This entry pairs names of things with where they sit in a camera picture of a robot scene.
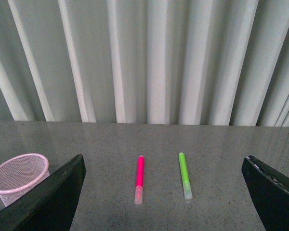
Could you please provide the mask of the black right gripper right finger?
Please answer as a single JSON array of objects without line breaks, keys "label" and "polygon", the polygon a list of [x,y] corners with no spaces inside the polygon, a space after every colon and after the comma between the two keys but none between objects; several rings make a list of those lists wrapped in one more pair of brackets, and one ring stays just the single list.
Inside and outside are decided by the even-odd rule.
[{"label": "black right gripper right finger", "polygon": [[252,155],[241,171],[264,228],[289,231],[289,178]]}]

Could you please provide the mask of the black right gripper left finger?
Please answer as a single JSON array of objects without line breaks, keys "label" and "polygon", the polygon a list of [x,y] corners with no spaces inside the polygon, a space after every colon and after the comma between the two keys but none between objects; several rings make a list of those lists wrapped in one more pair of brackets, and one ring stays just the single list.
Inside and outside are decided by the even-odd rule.
[{"label": "black right gripper left finger", "polygon": [[0,211],[0,231],[68,231],[86,175],[78,154]]}]

